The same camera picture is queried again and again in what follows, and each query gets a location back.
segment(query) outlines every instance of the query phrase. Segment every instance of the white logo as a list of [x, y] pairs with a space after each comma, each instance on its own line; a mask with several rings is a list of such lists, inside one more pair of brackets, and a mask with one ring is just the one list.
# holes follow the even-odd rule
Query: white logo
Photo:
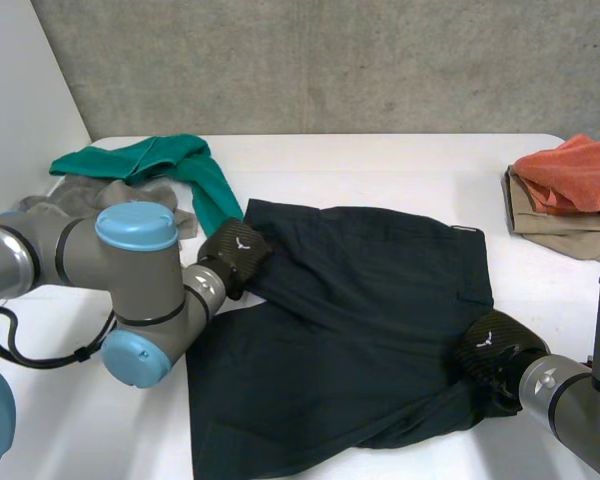
[[493, 337], [491, 335], [491, 330], [489, 330], [489, 338], [487, 338], [484, 343], [479, 343], [478, 345], [476, 345], [476, 347], [482, 348], [482, 347], [486, 347], [487, 345], [493, 345], [493, 343], [491, 343], [492, 338]]
[[247, 245], [242, 245], [240, 243], [240, 237], [236, 237], [236, 243], [238, 244], [238, 250], [251, 250], [251, 247]]

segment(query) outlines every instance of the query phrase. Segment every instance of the white wall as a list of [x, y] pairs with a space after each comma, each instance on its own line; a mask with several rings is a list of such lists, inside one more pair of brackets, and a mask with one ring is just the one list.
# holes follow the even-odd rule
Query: white wall
[[29, 0], [0, 0], [0, 211], [54, 183], [89, 135]]

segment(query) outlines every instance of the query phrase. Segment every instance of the black cable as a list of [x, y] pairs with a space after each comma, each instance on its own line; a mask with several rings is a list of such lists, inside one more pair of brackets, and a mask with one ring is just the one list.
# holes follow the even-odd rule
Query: black cable
[[38, 370], [50, 370], [54, 368], [65, 367], [67, 365], [71, 365], [72, 363], [84, 362], [85, 360], [88, 360], [91, 357], [91, 355], [100, 350], [102, 342], [104, 341], [107, 334], [115, 328], [115, 314], [112, 310], [104, 326], [102, 327], [100, 332], [98, 332], [98, 335], [96, 335], [93, 341], [86, 347], [81, 347], [75, 352], [73, 352], [73, 354], [68, 355], [66, 357], [34, 360], [22, 355], [22, 353], [20, 353], [20, 350], [18, 350], [18, 347], [16, 346], [16, 332], [18, 330], [17, 315], [5, 307], [0, 307], [0, 315], [7, 317], [7, 319], [9, 320], [9, 331], [7, 333], [8, 348], [4, 348], [4, 346], [0, 343], [0, 358], [23, 367], [35, 368]]

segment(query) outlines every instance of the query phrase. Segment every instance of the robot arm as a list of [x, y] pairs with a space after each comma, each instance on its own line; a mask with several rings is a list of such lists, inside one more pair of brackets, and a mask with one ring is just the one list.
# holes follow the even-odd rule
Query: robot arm
[[496, 311], [466, 332], [457, 358], [493, 388], [497, 402], [527, 410], [600, 473], [600, 299], [593, 369], [550, 354], [539, 337]]
[[103, 362], [123, 383], [151, 387], [269, 253], [232, 219], [182, 270], [177, 237], [171, 211], [153, 203], [115, 205], [97, 219], [0, 214], [0, 299], [43, 284], [109, 291], [116, 328], [102, 343]]

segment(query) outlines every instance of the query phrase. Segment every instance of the white table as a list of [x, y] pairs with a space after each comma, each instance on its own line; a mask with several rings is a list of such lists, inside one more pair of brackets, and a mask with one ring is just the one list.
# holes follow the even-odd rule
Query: white table
[[[110, 138], [104, 148], [139, 138]], [[496, 306], [540, 334], [555, 353], [592, 353], [600, 264], [521, 238], [505, 224], [500, 176], [517, 158], [554, 148], [548, 135], [312, 135], [208, 137], [246, 207], [250, 197], [315, 207], [369, 205], [482, 229]], [[191, 193], [175, 185], [180, 206]], [[195, 260], [203, 237], [184, 242]], [[105, 293], [44, 287], [9, 302], [30, 356], [88, 343], [108, 311]], [[17, 398], [18, 429], [0, 466], [5, 480], [190, 480], [184, 362], [158, 387], [112, 378], [98, 358], [53, 372], [0, 361]], [[394, 451], [352, 449], [299, 475], [321, 480], [594, 480], [600, 477], [525, 413]]]

